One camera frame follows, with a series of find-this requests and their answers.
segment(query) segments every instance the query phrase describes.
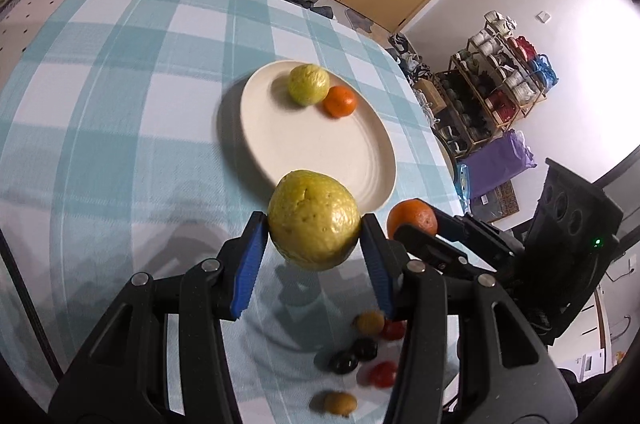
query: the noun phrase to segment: red cherry tomato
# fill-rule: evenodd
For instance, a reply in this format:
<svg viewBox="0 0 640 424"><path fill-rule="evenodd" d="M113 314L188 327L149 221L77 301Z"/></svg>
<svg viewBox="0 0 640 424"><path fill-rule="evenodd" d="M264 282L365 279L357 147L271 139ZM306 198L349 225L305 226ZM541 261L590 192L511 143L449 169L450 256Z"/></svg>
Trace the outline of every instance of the red cherry tomato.
<svg viewBox="0 0 640 424"><path fill-rule="evenodd" d="M385 320L385 326L380 332L380 337L387 341L397 341L404 338L406 326L404 321Z"/></svg>
<svg viewBox="0 0 640 424"><path fill-rule="evenodd" d="M376 388L391 388L396 382L398 365L390 360L385 360L375 365L369 372L369 383Z"/></svg>

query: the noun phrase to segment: white plate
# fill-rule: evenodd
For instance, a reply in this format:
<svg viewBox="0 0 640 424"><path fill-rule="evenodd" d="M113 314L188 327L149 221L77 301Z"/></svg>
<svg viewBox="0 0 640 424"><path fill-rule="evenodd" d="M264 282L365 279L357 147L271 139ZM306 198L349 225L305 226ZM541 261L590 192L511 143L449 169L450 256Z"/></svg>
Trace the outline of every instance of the white plate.
<svg viewBox="0 0 640 424"><path fill-rule="evenodd" d="M321 104L295 104L287 79L300 64L304 62L272 62L244 86L240 122L249 151L273 185L290 171L309 169L339 181L361 213L372 213L396 185L396 156L385 126L364 97L331 72L331 86L349 86L358 97L354 113L334 119Z"/></svg>

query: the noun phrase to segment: guava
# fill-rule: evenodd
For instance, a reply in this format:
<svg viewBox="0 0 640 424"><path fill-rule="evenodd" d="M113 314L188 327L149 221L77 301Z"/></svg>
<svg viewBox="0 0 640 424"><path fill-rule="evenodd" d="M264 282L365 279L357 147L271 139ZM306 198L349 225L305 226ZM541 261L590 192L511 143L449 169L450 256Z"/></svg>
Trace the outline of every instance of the guava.
<svg viewBox="0 0 640 424"><path fill-rule="evenodd" d="M360 234L360 213L347 188L303 169L278 183L267 218L276 249L307 270L329 270L345 261Z"/></svg>
<svg viewBox="0 0 640 424"><path fill-rule="evenodd" d="M295 102L301 106L311 106L323 100L329 93L329 74L316 64L302 64L289 73L287 87Z"/></svg>

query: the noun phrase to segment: plaid tablecloth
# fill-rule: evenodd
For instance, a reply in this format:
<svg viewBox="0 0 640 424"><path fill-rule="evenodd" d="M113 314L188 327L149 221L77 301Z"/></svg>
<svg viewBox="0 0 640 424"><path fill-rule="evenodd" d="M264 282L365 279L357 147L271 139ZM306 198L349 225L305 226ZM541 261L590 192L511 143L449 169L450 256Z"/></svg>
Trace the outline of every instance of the plaid tablecloth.
<svg viewBox="0 0 640 424"><path fill-rule="evenodd" d="M382 118L398 179L381 222L413 197L460 213L427 119L370 39L282 0L65 0L0 95L0 226L63 368L133 273L182 273L266 209L239 100L246 78L281 58L339 74ZM0 280L2 354L45 407L56 383L4 266ZM345 389L359 400L354 422L379 421L389 390L316 366L374 306L359 249L316 274L269 244L249 308L223 326L244 421L326 424L310 399ZM179 410L175 319L169 332Z"/></svg>

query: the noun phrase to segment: small yellow fruit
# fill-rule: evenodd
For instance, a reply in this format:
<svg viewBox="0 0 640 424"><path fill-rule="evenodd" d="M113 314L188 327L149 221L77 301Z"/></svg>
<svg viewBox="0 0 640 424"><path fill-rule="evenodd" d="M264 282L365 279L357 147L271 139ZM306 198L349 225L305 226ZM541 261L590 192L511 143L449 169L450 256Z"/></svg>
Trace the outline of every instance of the small yellow fruit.
<svg viewBox="0 0 640 424"><path fill-rule="evenodd" d="M324 100L329 86L329 74L317 64L302 64L289 73L289 94L301 106L311 106Z"/></svg>
<svg viewBox="0 0 640 424"><path fill-rule="evenodd" d="M364 336L376 336L385 327L385 316L379 310L370 310L358 315L353 324Z"/></svg>
<svg viewBox="0 0 640 424"><path fill-rule="evenodd" d="M358 401L346 391L332 391L324 398L324 411L347 418L358 407Z"/></svg>

